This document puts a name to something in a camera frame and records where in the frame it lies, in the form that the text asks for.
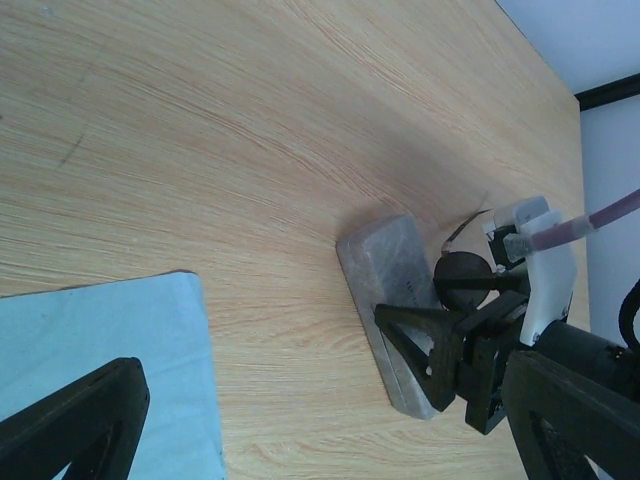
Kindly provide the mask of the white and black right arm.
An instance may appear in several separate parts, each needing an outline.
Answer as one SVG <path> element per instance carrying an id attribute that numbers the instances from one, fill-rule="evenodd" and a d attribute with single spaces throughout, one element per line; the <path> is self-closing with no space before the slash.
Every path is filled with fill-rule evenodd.
<path id="1" fill-rule="evenodd" d="M 439 309 L 380 304 L 375 323 L 400 353 L 432 407 L 456 397 L 466 423 L 490 433 L 505 416 L 502 386 L 508 358 L 524 351 L 520 334 L 529 305 L 516 275 L 438 277 Z M 567 324 L 548 325 L 530 350 L 633 401 L 639 399 L 639 354 Z"/>

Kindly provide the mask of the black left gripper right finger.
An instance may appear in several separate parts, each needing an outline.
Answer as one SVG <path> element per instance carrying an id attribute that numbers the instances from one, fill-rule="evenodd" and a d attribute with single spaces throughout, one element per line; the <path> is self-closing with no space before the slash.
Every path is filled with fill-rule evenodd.
<path id="1" fill-rule="evenodd" d="M 639 477 L 639 405 L 536 353 L 510 355 L 502 401 L 530 479 Z"/>

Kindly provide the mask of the grey felt glasses case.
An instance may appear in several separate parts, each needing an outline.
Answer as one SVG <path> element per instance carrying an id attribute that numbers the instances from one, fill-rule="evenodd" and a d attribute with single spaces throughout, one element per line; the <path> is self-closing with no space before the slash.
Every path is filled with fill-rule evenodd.
<path id="1" fill-rule="evenodd" d="M 397 323 L 399 313 L 440 307 L 421 235 L 408 214 L 373 221 L 336 242 L 337 257 L 391 406 L 418 420 L 436 414 L 397 335 L 426 353 L 434 342 L 420 327 Z"/>

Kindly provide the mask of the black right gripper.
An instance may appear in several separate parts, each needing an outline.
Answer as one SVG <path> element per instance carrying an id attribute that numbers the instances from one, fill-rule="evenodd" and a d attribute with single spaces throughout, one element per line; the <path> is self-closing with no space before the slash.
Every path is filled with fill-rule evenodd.
<path id="1" fill-rule="evenodd" d="M 514 292 L 520 277 L 513 275 L 436 277 L 434 284 L 443 291 L 507 292 L 464 319 L 441 309 L 379 304 L 375 323 L 435 410 L 444 411 L 457 394 L 467 402 L 465 422 L 488 434 L 505 417 L 502 381 L 508 357 L 519 345 L 528 299 Z"/>

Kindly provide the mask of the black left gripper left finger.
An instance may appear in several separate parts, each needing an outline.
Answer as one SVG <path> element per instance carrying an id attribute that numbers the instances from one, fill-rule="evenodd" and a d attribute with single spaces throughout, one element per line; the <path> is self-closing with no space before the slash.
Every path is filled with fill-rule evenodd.
<path id="1" fill-rule="evenodd" d="M 149 404 L 141 361 L 114 359 L 1 422 L 1 477 L 126 479 Z"/>

